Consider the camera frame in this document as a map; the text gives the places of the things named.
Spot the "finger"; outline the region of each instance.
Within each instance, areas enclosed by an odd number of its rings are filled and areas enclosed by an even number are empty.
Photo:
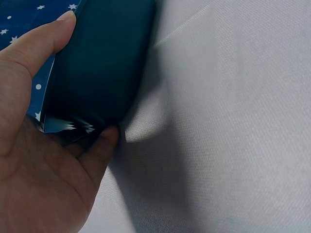
[[[96,190],[99,189],[118,139],[118,129],[115,127],[109,128],[103,131],[88,152],[79,158],[81,165],[93,181]]]
[[[76,18],[68,11],[58,20],[35,28],[0,52],[0,58],[22,66],[33,77],[48,57],[59,52],[70,40]]]
[[[29,31],[0,51],[0,155],[14,142],[31,96],[31,78],[52,54],[69,41],[76,18],[65,13],[60,20]]]
[[[90,149],[90,147],[94,144],[94,142],[97,140],[100,134],[101,131],[94,130],[93,132],[89,133],[88,135],[85,135],[81,139],[77,140],[75,143],[72,143],[66,146],[65,148],[69,150],[75,158],[78,158],[84,152]]]

